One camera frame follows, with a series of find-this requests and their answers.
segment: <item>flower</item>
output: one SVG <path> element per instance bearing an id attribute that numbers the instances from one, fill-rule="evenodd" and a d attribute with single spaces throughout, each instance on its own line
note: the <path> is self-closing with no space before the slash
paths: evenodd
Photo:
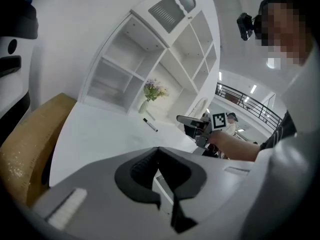
<path id="1" fill-rule="evenodd" d="M 148 79 L 143 88 L 147 101 L 155 101 L 158 97 L 169 96 L 168 90 L 160 85 L 157 79 Z"/>

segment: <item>metal railing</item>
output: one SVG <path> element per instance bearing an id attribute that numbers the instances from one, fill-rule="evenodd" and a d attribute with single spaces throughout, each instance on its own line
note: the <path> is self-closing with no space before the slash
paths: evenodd
<path id="1" fill-rule="evenodd" d="M 215 94 L 235 103 L 244 110 L 247 110 L 261 121 L 266 123 L 273 130 L 277 129 L 282 121 L 280 116 L 256 99 L 225 84 L 218 82 L 216 85 Z"/>

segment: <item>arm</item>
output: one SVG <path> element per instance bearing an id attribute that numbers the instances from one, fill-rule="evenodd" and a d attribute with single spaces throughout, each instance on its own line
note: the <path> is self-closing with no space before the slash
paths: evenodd
<path id="1" fill-rule="evenodd" d="M 225 155 L 233 160 L 254 162 L 260 151 L 260 146 L 228 135 L 223 131 L 214 131 L 209 143 L 216 145 Z"/>

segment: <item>marker pen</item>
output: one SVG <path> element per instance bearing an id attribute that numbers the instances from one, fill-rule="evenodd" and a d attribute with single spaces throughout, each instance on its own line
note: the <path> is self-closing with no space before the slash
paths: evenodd
<path id="1" fill-rule="evenodd" d="M 145 121 L 155 132 L 158 131 L 158 129 L 156 127 L 154 127 L 150 122 L 148 122 L 147 119 L 144 118 L 143 121 Z"/>

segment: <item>flower vase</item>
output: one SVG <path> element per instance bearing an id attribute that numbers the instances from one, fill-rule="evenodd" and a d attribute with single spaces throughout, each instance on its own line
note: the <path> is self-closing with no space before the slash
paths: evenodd
<path id="1" fill-rule="evenodd" d="M 143 114 L 144 112 L 146 112 L 146 111 L 147 111 L 147 108 L 148 108 L 148 105 L 149 105 L 149 101 L 148 101 L 148 100 L 145 100 L 145 101 L 142 103 L 142 105 L 141 105 L 141 107 L 140 107 L 140 109 L 139 109 L 139 113 L 140 113 L 140 114 Z"/>

